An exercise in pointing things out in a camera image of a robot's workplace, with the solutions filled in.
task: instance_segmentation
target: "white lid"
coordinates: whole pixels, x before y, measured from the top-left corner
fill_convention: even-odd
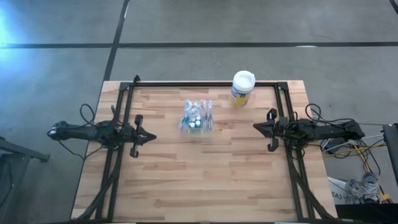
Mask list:
[[[240,91],[250,91],[256,83],[254,74],[249,71],[240,71],[234,76],[233,84]]]

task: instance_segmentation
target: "clear plastic bag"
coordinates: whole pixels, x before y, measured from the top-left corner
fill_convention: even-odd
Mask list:
[[[205,134],[213,130],[211,110],[213,102],[201,100],[185,102],[184,116],[181,118],[180,130],[187,134]]]

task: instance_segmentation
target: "wooden table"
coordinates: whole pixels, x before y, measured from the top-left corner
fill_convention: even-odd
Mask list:
[[[305,117],[303,81],[287,82],[294,111]],[[110,107],[116,105],[119,84],[104,82],[96,122],[112,119]],[[142,127],[157,139],[139,147],[137,159],[129,156],[131,144],[125,145],[114,222],[296,221],[283,142],[268,152],[269,139],[252,126],[276,108],[274,90],[255,87],[240,109],[229,105],[229,94],[225,87],[135,87],[130,123],[142,114]],[[187,99],[213,100],[211,135],[180,134],[178,122]],[[98,147],[91,142],[87,153]],[[72,217],[98,193],[105,157],[102,150],[85,161]],[[304,161],[311,190],[336,216],[319,148],[307,147]]]

